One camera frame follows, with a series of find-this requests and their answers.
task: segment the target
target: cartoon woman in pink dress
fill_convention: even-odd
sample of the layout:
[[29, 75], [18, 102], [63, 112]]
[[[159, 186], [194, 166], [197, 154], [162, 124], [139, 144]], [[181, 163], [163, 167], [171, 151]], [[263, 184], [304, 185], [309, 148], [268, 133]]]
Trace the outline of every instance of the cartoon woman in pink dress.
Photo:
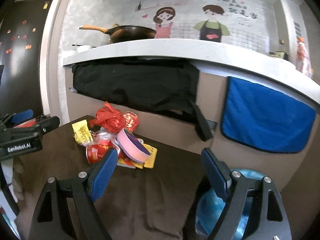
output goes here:
[[170, 38], [173, 22], [171, 21], [176, 15], [176, 11], [172, 7], [162, 7], [153, 17], [156, 23], [157, 34], [155, 38]]

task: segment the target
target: silver bolt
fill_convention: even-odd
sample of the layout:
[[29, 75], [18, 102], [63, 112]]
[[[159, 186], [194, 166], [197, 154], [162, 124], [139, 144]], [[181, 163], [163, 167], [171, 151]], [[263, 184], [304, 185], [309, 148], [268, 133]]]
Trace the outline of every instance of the silver bolt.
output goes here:
[[236, 177], [236, 178], [240, 178], [241, 173], [239, 171], [233, 171], [232, 172], [232, 176]]
[[81, 171], [78, 176], [79, 178], [84, 178], [87, 176], [87, 173], [85, 171]]
[[271, 183], [271, 179], [269, 178], [269, 177], [264, 177], [264, 181], [266, 182], [266, 183]]
[[55, 180], [54, 177], [50, 177], [50, 178], [48, 179], [48, 182], [49, 182], [49, 183], [52, 183], [52, 182], [54, 182], [54, 180]]

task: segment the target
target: black door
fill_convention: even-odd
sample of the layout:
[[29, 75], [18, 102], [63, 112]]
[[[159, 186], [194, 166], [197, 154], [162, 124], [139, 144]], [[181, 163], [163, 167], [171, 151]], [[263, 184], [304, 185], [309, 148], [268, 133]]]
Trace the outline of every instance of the black door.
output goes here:
[[0, 116], [32, 109], [43, 114], [39, 57], [44, 23], [52, 0], [13, 4], [0, 27]]

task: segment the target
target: frying pan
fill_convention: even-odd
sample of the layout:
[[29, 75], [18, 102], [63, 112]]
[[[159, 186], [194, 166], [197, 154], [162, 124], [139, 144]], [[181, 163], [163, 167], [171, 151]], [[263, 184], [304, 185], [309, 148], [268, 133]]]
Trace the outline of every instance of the frying pan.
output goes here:
[[122, 41], [134, 41], [153, 39], [156, 36], [156, 31], [147, 27], [114, 24], [111, 29], [102, 28], [93, 25], [81, 25], [80, 30], [97, 30], [104, 34], [110, 35], [110, 43]]

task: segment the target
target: blue trash bag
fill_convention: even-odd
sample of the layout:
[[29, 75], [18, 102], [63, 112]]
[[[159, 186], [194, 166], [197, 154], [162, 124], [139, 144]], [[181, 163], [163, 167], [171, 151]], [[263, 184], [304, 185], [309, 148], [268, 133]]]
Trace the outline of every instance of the blue trash bag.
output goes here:
[[[236, 169], [249, 179], [262, 179], [264, 175], [258, 171]], [[252, 205], [252, 197], [247, 198], [244, 204], [244, 210], [240, 219], [236, 234], [233, 240], [241, 240], [245, 227], [248, 223], [250, 209]], [[225, 206], [224, 201], [219, 198], [214, 189], [211, 188], [199, 200], [196, 209], [196, 233], [202, 238], [207, 239], [216, 225], [222, 210]]]

